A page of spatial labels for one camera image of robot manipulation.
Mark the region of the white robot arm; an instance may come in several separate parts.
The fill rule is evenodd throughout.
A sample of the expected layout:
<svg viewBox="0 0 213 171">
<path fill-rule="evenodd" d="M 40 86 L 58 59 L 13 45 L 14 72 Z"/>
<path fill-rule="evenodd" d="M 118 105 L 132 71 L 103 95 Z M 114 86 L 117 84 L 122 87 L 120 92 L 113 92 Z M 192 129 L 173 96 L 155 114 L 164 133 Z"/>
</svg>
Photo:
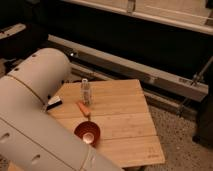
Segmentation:
<svg viewBox="0 0 213 171">
<path fill-rule="evenodd" d="M 0 78 L 0 154 L 24 171 L 123 171 L 46 114 L 69 73 L 67 56 L 44 48 Z"/>
</svg>

